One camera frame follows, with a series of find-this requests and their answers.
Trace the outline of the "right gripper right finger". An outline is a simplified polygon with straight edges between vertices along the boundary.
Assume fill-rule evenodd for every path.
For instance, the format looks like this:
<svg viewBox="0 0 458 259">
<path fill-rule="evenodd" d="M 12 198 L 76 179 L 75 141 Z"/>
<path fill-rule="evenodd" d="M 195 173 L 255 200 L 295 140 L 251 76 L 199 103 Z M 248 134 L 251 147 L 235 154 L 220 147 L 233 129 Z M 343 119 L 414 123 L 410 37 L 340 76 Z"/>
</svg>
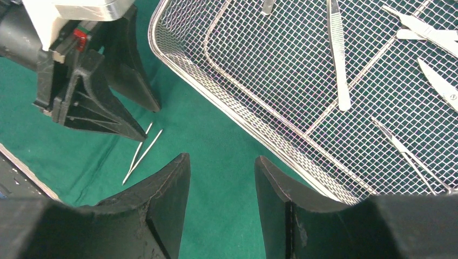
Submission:
<svg viewBox="0 0 458 259">
<path fill-rule="evenodd" d="M 457 258 L 457 195 L 371 196 L 347 205 L 254 164 L 267 258 Z"/>
</svg>

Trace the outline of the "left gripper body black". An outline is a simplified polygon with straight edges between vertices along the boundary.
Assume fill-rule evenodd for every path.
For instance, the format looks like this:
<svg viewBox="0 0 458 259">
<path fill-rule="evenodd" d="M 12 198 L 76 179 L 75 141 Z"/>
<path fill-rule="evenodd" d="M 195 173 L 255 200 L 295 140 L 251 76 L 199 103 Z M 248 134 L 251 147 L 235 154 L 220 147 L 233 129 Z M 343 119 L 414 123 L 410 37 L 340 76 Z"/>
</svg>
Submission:
<svg viewBox="0 0 458 259">
<path fill-rule="evenodd" d="M 69 82 L 79 61 L 89 52 L 98 53 L 102 46 L 105 22 L 70 22 L 61 29 L 49 51 L 38 51 L 36 71 L 38 90 L 34 105 L 53 118 L 53 101 Z"/>
</svg>

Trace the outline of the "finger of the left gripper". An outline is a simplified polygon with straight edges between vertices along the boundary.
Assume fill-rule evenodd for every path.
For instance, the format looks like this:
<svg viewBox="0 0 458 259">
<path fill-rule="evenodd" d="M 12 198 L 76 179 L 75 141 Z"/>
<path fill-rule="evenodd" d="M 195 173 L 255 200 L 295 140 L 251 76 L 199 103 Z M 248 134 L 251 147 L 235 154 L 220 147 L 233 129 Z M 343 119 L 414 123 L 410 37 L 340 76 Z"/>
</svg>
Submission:
<svg viewBox="0 0 458 259">
<path fill-rule="evenodd" d="M 124 15 L 103 25 L 103 77 L 109 98 L 112 90 L 151 112 L 160 111 L 160 102 L 151 90 L 137 48 L 138 9 L 132 5 Z"/>
<path fill-rule="evenodd" d="M 104 69 L 104 56 L 87 52 L 53 101 L 53 121 L 76 130 L 144 141 L 145 131 L 113 95 Z"/>
</svg>

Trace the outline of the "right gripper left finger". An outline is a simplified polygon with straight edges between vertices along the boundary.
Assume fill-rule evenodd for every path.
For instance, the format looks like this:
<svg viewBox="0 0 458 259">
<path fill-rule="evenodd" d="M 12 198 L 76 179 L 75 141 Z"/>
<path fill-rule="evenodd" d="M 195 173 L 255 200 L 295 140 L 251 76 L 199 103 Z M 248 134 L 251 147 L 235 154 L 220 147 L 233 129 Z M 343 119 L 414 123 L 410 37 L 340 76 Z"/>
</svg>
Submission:
<svg viewBox="0 0 458 259">
<path fill-rule="evenodd" d="M 178 258 L 191 178 L 188 153 L 99 201 L 1 199 L 1 258 Z"/>
</svg>

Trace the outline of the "thin steel tweezers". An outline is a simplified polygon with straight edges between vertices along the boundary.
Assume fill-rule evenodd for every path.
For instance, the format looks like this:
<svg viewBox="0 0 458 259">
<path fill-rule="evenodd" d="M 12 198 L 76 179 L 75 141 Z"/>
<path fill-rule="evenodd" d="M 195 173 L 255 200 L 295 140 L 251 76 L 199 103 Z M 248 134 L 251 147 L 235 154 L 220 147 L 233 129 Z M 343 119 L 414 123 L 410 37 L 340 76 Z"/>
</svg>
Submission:
<svg viewBox="0 0 458 259">
<path fill-rule="evenodd" d="M 140 162 L 146 157 L 146 155 L 148 154 L 148 152 L 152 149 L 153 145 L 157 142 L 157 140 L 159 139 L 159 137 L 161 136 L 161 134 L 163 133 L 164 129 L 160 129 L 159 132 L 157 133 L 157 135 L 153 138 L 153 140 L 151 141 L 151 143 L 148 145 L 148 147 L 143 151 L 142 154 L 140 154 L 139 152 L 142 150 L 143 148 L 143 145 L 144 145 L 144 142 L 141 142 L 135 153 L 134 153 L 134 156 L 132 158 L 132 161 L 131 161 L 131 164 L 130 164 L 130 167 L 129 167 L 129 170 L 128 172 L 126 173 L 124 179 L 122 180 L 122 186 L 126 184 L 126 182 L 128 181 L 129 177 L 131 176 L 131 174 L 133 173 L 133 171 L 139 166 Z"/>
</svg>

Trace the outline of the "green surgical cloth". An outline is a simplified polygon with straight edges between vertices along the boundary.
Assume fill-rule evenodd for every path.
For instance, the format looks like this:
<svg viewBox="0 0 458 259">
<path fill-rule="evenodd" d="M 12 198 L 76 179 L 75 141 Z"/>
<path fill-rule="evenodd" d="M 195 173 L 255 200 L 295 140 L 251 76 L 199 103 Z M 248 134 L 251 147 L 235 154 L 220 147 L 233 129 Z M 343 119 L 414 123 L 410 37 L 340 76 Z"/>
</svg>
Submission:
<svg viewBox="0 0 458 259">
<path fill-rule="evenodd" d="M 137 38 L 162 109 L 152 113 L 126 98 L 123 103 L 142 126 L 152 125 L 151 138 L 164 131 L 126 185 L 188 153 L 192 173 L 180 258 L 263 258 L 254 161 L 264 155 L 292 177 L 301 176 L 152 52 L 149 23 L 159 2 L 137 1 Z"/>
</svg>

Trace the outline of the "metal mesh tray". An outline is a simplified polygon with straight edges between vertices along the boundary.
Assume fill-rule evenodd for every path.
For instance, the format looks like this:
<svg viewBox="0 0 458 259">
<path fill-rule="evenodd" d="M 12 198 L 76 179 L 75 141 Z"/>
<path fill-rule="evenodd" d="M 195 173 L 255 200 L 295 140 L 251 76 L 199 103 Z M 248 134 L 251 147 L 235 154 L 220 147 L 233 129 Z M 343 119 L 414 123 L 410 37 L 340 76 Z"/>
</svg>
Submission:
<svg viewBox="0 0 458 259">
<path fill-rule="evenodd" d="M 339 110 L 326 1 L 160 1 L 152 52 L 313 189 L 354 204 L 368 196 L 433 195 L 372 123 L 384 124 L 457 188 L 457 112 L 421 58 L 457 89 L 457 58 L 428 40 L 398 39 L 387 5 L 457 30 L 457 1 L 338 1 L 351 98 Z"/>
</svg>

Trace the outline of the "steel spatula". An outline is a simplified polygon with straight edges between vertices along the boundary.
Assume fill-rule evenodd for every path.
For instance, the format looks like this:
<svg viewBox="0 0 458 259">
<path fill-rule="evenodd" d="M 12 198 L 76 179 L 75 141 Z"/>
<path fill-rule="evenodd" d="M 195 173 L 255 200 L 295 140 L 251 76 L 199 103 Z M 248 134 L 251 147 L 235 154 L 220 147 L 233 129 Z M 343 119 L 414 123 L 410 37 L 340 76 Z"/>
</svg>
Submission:
<svg viewBox="0 0 458 259">
<path fill-rule="evenodd" d="M 351 98 L 346 77 L 345 34 L 338 1 L 326 1 L 326 11 L 329 44 L 336 75 L 338 106 L 339 110 L 348 111 L 351 108 Z"/>
</svg>

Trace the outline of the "long steel forceps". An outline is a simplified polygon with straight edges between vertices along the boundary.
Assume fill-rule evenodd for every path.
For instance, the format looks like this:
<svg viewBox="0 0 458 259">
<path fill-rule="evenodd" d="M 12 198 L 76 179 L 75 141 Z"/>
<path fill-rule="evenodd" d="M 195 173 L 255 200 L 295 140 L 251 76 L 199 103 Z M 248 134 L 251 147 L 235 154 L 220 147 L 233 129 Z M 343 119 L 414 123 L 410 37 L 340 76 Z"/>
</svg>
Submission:
<svg viewBox="0 0 458 259">
<path fill-rule="evenodd" d="M 261 13 L 265 16 L 270 15 L 272 13 L 274 4 L 275 0 L 264 0 L 262 4 Z"/>
</svg>

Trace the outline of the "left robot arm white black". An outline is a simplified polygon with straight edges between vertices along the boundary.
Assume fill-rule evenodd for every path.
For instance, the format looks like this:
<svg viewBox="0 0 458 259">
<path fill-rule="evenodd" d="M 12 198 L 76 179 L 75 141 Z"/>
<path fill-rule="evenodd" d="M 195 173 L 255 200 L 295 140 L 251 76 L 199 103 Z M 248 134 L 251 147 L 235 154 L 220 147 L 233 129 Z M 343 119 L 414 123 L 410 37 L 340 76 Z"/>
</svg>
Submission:
<svg viewBox="0 0 458 259">
<path fill-rule="evenodd" d="M 68 128 L 144 141 L 146 132 L 115 96 L 158 112 L 137 49 L 133 1 L 55 1 L 50 45 L 25 1 L 1 1 L 1 56 L 37 74 L 34 105 Z"/>
</svg>

